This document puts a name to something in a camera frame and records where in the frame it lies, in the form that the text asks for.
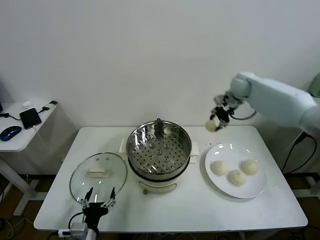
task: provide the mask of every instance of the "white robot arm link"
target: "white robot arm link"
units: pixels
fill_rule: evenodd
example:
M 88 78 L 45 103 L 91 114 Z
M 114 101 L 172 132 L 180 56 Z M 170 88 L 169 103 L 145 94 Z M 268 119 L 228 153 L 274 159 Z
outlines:
M 320 107 L 309 93 L 252 72 L 238 73 L 232 79 L 230 90 L 214 97 L 216 107 L 210 119 L 219 119 L 217 130 L 228 125 L 229 116 L 244 101 L 281 126 L 320 136 Z

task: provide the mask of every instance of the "green object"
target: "green object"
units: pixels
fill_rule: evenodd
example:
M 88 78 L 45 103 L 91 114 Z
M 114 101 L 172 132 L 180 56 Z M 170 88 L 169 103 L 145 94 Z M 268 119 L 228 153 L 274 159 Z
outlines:
M 309 86 L 309 93 L 316 98 L 320 98 L 320 73 L 318 73 L 312 80 Z

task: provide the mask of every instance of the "stainless steel steamer basket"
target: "stainless steel steamer basket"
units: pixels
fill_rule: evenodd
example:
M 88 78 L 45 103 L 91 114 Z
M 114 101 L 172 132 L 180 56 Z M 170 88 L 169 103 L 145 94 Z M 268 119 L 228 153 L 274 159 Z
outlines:
M 129 165 L 139 177 L 165 182 L 175 179 L 187 168 L 191 140 L 181 126 L 158 118 L 130 134 L 126 152 Z

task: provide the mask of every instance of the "blue mouse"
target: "blue mouse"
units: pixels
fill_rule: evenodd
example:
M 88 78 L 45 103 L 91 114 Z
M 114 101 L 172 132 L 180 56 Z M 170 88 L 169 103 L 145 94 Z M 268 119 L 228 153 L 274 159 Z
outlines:
M 0 133 L 0 140 L 4 142 L 9 141 L 15 135 L 20 133 L 21 130 L 22 128 L 20 126 L 10 126 Z

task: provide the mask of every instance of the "floor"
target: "floor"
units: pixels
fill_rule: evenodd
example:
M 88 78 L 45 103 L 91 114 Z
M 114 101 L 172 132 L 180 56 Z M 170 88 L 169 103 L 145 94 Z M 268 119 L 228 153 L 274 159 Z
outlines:
M 53 182 L 53 177 L 42 177 L 40 178 L 39 185 L 37 186 L 37 191 L 40 192 L 47 192 Z M 292 189 L 302 189 L 307 188 L 308 183 L 304 180 L 303 177 L 289 177 L 287 181 Z M 0 176 L 0 182 L 5 188 L 8 184 L 7 180 Z M 12 187 L 7 196 L 4 198 L 2 204 L 0 205 L 0 218 L 2 219 L 10 219 L 13 217 L 13 212 L 22 197 L 22 193 L 15 187 Z M 304 210 L 309 225 L 320 228 L 320 203 L 317 198 L 301 198 L 298 200 L 302 209 Z M 42 202 L 33 201 L 28 204 L 24 211 L 24 216 L 34 221 L 36 218 L 37 212 L 41 207 Z M 22 218 L 16 217 L 10 220 L 12 225 L 19 222 Z M 4 228 L 0 228 L 0 240 L 7 239 L 7 233 L 10 230 L 8 224 L 4 225 Z M 305 238 L 303 238 L 302 229 L 294 229 L 292 231 L 289 230 L 281 230 L 269 240 L 316 240 L 320 239 L 320 231 L 307 228 L 305 229 Z M 15 240 L 46 240 L 50 232 L 48 231 L 39 231 L 34 229 L 33 225 L 29 222 L 26 222 L 24 227 L 20 227 L 20 225 L 14 231 L 14 238 Z M 245 235 L 249 237 L 253 232 L 246 232 Z M 197 240 L 238 240 L 239 234 L 236 232 L 222 232 L 218 233 L 193 233 L 192 234 Z M 192 236 L 188 233 L 183 235 L 175 234 L 175 235 L 165 235 L 160 236 L 159 234 L 117 234 L 117 233 L 101 233 L 98 236 L 98 240 L 192 240 Z M 50 240 L 57 240 L 61 239 L 56 236 L 52 236 Z

